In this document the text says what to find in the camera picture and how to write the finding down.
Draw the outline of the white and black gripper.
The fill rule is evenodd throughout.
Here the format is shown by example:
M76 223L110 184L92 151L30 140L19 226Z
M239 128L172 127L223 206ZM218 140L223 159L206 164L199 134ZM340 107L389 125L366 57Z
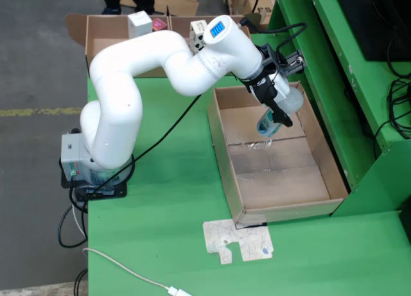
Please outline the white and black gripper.
M286 127L293 125L288 114L278 104L286 99L290 93L288 80L280 73L268 74L257 84L248 85L247 90L257 99L260 104L269 107L272 111L272 121Z

